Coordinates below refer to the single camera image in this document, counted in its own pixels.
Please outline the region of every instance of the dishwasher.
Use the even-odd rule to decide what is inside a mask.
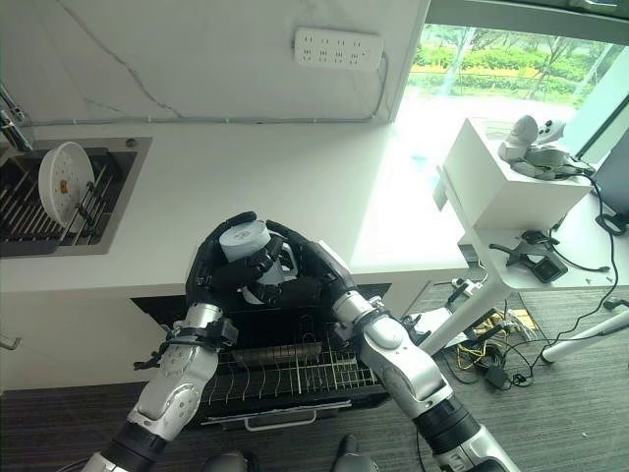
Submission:
[[[380,295],[388,284],[359,287]],[[184,296],[133,301],[161,325],[184,317]],[[389,396],[352,349],[330,344],[332,319],[320,307],[299,311],[245,306],[228,317],[235,346],[219,353],[218,368],[191,425],[264,431],[307,425],[352,408],[374,408]]]

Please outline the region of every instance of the trees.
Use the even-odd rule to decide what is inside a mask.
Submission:
[[[465,28],[462,31],[460,36],[460,42],[457,44],[456,56],[454,57],[454,61],[448,70],[447,76],[445,76],[445,80],[443,81],[443,86],[441,86],[440,94],[449,95],[452,91],[452,85],[456,79],[456,75],[463,64],[463,57],[465,55],[465,50],[470,46],[472,39],[474,38],[474,34],[476,32],[476,28]]]
[[[527,93],[527,98],[534,99],[535,94],[537,93],[540,85],[542,84],[543,79],[548,75],[550,71],[550,67],[559,60],[563,55],[567,53],[571,53],[574,51],[575,39],[571,37],[563,37],[563,36],[547,36],[546,38],[548,48],[550,52],[546,56],[545,61],[543,62],[542,69],[538,71],[538,75],[540,76],[536,82],[533,83],[533,86]]]
[[[575,88],[574,92],[572,93],[573,100],[579,99],[579,97],[583,94],[583,90],[585,89],[586,85],[592,80],[592,77],[597,72],[600,64],[602,64],[602,61],[604,61],[604,59],[607,57],[607,54],[609,54],[609,51],[611,50],[612,47],[613,47],[613,44],[605,44],[604,49],[601,52],[599,52],[598,55],[595,52],[594,54],[595,60],[592,66],[590,67],[588,74],[586,74],[586,76],[583,78],[581,83]]]

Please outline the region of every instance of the white countertop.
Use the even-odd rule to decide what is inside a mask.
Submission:
[[[153,137],[101,256],[9,259],[2,293],[181,294],[199,242],[253,209],[323,239],[357,282],[372,274],[447,279],[467,267],[463,229],[440,212],[394,125],[102,125],[37,128],[38,139]]]

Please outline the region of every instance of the white cup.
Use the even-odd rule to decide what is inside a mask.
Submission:
[[[263,221],[252,221],[242,223],[231,227],[218,238],[218,243],[225,254],[228,262],[236,261],[240,258],[250,256],[254,252],[266,246],[271,239],[268,229]],[[284,268],[279,260],[260,277],[257,281],[263,285],[278,285],[287,279],[294,278],[297,275],[297,263],[291,247],[284,243],[282,247],[291,258],[293,268]],[[249,291],[247,287],[243,287],[243,298],[255,305],[262,302]]]

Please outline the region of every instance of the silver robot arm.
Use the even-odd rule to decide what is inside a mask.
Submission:
[[[430,355],[411,341],[379,297],[366,300],[355,289],[349,269],[324,244],[318,243],[313,251],[324,260],[327,278],[336,287],[335,337],[355,343],[361,360],[415,423],[441,470],[518,472],[487,428],[457,399]]]
[[[152,466],[199,408],[203,388],[218,365],[218,348],[202,345],[199,339],[212,331],[210,326],[224,333],[222,322],[221,310],[205,303],[191,305],[186,318],[175,322],[170,339],[162,344],[165,350],[155,377],[144,387],[122,430],[91,457],[84,471],[144,472]],[[220,335],[215,331],[209,337]]]

